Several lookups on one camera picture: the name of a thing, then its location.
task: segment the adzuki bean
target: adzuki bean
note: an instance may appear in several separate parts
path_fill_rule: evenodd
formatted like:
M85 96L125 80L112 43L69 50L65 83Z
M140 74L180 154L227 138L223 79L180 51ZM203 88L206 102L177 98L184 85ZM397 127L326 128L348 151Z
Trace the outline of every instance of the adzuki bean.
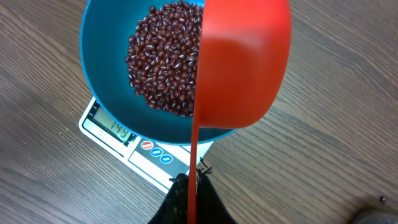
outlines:
M138 20L129 37L129 83L155 110L192 117L203 8L179 0Z

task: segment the brown tabletop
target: brown tabletop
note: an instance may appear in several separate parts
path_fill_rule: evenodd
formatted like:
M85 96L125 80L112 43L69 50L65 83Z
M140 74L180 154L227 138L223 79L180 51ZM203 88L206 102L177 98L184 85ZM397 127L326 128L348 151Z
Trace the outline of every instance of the brown tabletop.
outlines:
M398 208L398 4L291 2L285 78L205 157L238 223L345 223ZM0 223L147 223L164 194L77 127L85 0L0 0Z

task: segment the white scale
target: white scale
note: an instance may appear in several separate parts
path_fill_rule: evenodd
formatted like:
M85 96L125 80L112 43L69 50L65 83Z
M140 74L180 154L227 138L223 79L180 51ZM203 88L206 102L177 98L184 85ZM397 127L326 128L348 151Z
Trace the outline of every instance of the white scale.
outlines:
M107 115L94 97L79 120L79 128L83 134L165 193L173 184L170 178L189 173L190 146L171 146L130 133ZM197 163L212 144L198 145Z

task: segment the red button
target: red button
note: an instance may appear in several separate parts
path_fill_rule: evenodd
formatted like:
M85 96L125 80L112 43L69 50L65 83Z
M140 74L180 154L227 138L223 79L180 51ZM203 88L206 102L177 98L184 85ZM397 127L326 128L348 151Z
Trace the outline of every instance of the red button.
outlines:
M154 143L151 141L143 141L141 143L141 148L143 150L151 150L154 147Z

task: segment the bowl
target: bowl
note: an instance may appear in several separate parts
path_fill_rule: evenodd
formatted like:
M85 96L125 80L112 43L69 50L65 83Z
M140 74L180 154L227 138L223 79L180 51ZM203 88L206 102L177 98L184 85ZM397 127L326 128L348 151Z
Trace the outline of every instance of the bowl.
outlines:
M87 84L101 107L130 132L165 144L189 145L192 118L150 109L129 85L128 38L137 21L168 1L89 0L80 28L80 58ZM204 1L189 3L204 5ZM231 134L233 129L201 128L199 144Z

